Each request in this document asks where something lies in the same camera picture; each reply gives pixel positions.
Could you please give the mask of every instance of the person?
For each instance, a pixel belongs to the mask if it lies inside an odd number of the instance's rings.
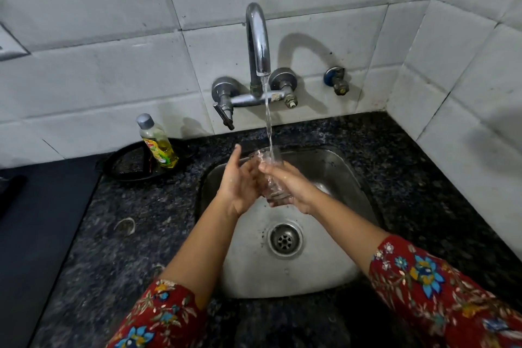
[[[265,174],[287,187],[292,196],[283,203],[314,216],[428,346],[522,346],[522,315],[447,262],[357,215],[289,163],[252,159],[240,166],[240,158],[236,145],[215,198],[109,348],[186,347],[197,341],[238,218],[263,193]]]

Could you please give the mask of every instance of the faucet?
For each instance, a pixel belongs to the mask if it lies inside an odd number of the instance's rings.
[[[234,129],[234,107],[263,105],[284,101],[289,109],[297,106],[297,76],[290,68],[278,68],[271,72],[268,32],[261,6],[250,3],[246,8],[246,39],[250,63],[250,94],[240,94],[241,84],[228,76],[220,77],[212,84],[214,109],[230,130]],[[264,93],[261,77],[270,76],[270,91]]]

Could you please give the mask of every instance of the person's left hand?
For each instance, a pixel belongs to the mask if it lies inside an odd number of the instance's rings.
[[[217,198],[228,206],[228,211],[237,218],[252,206],[261,195],[257,185],[259,174],[257,159],[248,160],[239,167],[241,146],[236,145],[225,167]]]

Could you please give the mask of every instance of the person's right arm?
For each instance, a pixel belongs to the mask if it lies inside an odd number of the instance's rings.
[[[366,274],[383,301],[429,346],[522,347],[522,315],[444,260],[391,235],[323,193],[288,163],[260,164],[301,212],[314,216]]]

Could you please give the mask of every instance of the person's right hand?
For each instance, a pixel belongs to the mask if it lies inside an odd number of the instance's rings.
[[[270,206],[292,204],[302,213],[316,216],[317,211],[312,204],[314,197],[312,194],[319,191],[319,189],[310,180],[306,179],[296,167],[284,161],[282,167],[261,163],[259,164],[259,170],[267,175],[274,176],[292,194],[291,197],[278,200],[277,202],[269,200]]]

